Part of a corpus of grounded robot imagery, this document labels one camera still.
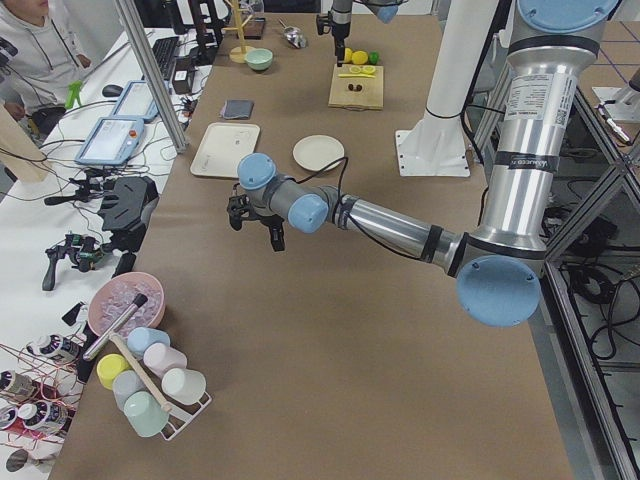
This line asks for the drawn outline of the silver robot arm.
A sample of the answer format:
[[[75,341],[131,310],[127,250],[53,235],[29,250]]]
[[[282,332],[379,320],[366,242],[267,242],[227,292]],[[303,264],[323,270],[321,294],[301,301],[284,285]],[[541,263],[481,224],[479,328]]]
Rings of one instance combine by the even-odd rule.
[[[312,233],[330,223],[362,233],[402,257],[440,266],[474,319],[497,327],[538,307],[546,246],[540,229],[580,74],[598,56],[613,1],[455,1],[451,4],[423,118],[396,143],[405,176],[466,172],[460,118],[488,36],[513,19],[507,64],[513,77],[478,226],[455,234],[346,194],[280,173],[262,153],[244,157],[227,206],[230,225],[258,221],[275,250],[284,229]]]
[[[333,0],[326,14],[316,16],[316,29],[319,35],[330,34],[334,42],[336,65],[345,62],[345,42],[350,35],[353,13],[353,0]],[[397,14],[402,1],[359,1],[383,23],[389,23]]]

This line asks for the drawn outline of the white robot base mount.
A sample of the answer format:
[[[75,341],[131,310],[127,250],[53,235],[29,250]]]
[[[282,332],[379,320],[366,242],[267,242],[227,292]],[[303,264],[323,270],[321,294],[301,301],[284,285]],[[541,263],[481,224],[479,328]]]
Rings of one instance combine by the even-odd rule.
[[[463,111],[492,33],[509,17],[509,1],[452,1],[435,64],[425,112],[410,130],[396,132],[403,177],[470,175]]]

